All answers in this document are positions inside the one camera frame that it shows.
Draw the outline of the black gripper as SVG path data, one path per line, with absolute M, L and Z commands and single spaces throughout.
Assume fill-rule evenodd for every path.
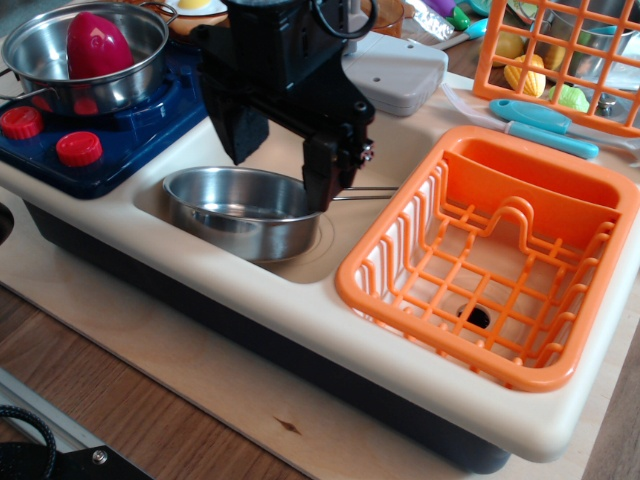
M 200 25 L 190 39 L 201 52 L 209 119 L 233 164 L 255 153 L 275 122 L 303 138 L 308 208 L 325 212 L 372 147 L 375 109 L 342 68 L 343 41 L 308 22 L 247 32 L 237 23 Z

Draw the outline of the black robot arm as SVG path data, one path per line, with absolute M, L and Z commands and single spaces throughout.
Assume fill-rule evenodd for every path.
M 344 72 L 345 1 L 229 1 L 225 26 L 199 25 L 199 76 L 209 118 L 234 164 L 255 153 L 276 123 L 303 140 L 308 207 L 325 211 L 372 157 L 375 108 Z

